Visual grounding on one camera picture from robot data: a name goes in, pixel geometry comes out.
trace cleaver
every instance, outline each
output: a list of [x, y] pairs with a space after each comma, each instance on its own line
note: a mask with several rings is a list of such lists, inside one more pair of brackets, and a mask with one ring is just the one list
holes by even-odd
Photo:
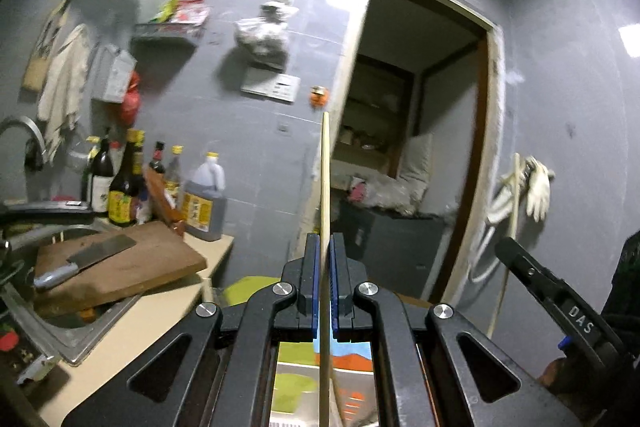
[[39, 277], [33, 279], [33, 285], [36, 290], [44, 291], [62, 284], [74, 275], [77, 275], [85, 268], [89, 268], [100, 261], [104, 261], [108, 257], [115, 255], [127, 248], [133, 247], [136, 242], [127, 235], [120, 234], [110, 237], [100, 243], [94, 243], [88, 247], [82, 248], [79, 252], [68, 257], [66, 264], [55, 270], [43, 273]]

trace knife handle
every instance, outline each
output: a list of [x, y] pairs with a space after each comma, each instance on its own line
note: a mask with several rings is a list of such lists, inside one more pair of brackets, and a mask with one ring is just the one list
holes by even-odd
[[39, 291], [49, 290], [54, 286], [62, 284], [67, 279], [71, 279], [71, 277], [76, 275], [79, 271], [80, 270], [76, 263], [63, 264], [60, 268], [43, 273], [40, 277], [35, 277], [33, 279], [33, 285], [36, 290]]

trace pillow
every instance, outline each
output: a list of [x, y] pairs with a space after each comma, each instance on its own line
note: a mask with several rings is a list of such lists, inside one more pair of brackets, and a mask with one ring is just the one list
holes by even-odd
[[431, 143], [433, 134], [414, 136], [404, 146], [398, 179], [411, 190], [412, 203], [418, 205], [431, 178]]

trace stainless steel sink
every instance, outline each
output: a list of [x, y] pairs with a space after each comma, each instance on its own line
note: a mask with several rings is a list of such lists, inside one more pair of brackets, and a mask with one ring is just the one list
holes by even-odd
[[0, 289], [0, 298], [19, 326], [47, 352], [59, 353], [70, 365], [79, 365], [129, 308], [140, 298], [129, 297], [100, 307], [98, 318], [91, 324], [83, 322], [76, 314], [43, 319], [33, 310], [33, 272], [38, 249], [54, 241], [76, 239], [93, 233], [113, 230], [103, 221], [90, 225], [47, 225], [11, 238], [12, 252], [6, 264], [24, 262], [11, 282]]

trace plastic jug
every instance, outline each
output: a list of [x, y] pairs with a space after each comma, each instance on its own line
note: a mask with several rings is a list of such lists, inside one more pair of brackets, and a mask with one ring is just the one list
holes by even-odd
[[204, 241], [216, 241], [222, 235], [225, 220], [225, 171], [218, 154], [208, 152], [206, 161], [184, 184], [182, 214], [185, 229]]

